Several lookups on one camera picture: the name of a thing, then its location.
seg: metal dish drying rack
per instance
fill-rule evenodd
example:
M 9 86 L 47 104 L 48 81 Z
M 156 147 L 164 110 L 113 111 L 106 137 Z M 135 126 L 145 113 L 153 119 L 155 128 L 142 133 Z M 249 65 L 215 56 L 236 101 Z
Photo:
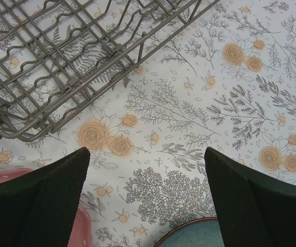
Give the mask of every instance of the metal dish drying rack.
M 218 1 L 0 0 L 0 139 L 60 131 Z

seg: blue plate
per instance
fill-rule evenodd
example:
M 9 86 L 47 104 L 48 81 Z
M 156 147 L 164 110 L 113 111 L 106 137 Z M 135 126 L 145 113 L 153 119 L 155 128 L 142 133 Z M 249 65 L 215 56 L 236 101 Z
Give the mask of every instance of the blue plate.
M 216 218 L 188 222 L 166 234 L 155 247 L 224 247 Z

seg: dish rack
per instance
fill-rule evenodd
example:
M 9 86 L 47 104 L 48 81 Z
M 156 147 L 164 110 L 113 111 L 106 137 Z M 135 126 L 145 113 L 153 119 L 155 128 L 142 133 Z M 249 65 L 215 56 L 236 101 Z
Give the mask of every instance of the dish rack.
M 218 1 L 0 0 L 0 139 L 60 132 Z

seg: floral tablecloth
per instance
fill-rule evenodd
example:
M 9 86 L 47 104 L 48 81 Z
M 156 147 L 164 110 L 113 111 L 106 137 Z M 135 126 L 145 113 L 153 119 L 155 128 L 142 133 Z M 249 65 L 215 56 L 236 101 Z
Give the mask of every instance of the floral tablecloth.
M 0 140 L 0 170 L 37 169 L 84 146 L 94 247 L 153 246 L 215 216 L 207 146 L 296 185 L 296 0 L 221 0 L 61 132 Z

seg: pink tray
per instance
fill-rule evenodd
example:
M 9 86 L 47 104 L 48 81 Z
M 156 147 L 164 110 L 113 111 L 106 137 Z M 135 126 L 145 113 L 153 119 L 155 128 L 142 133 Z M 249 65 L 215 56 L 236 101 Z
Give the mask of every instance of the pink tray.
M 28 168 L 0 171 L 0 183 L 15 179 L 31 171 Z M 91 218 L 80 205 L 77 209 L 68 247 L 91 247 Z

